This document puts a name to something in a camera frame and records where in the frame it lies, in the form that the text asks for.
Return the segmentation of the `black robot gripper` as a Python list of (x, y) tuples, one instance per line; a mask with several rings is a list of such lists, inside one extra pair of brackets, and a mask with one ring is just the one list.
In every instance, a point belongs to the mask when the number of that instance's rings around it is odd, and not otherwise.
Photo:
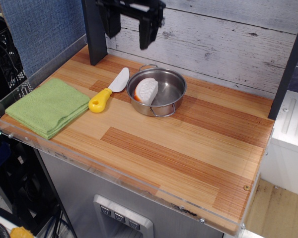
[(139, 22), (140, 49), (145, 50), (155, 41), (158, 27), (164, 25), (163, 10), (166, 4), (161, 0), (97, 0), (105, 33), (115, 37), (121, 30), (121, 15)]

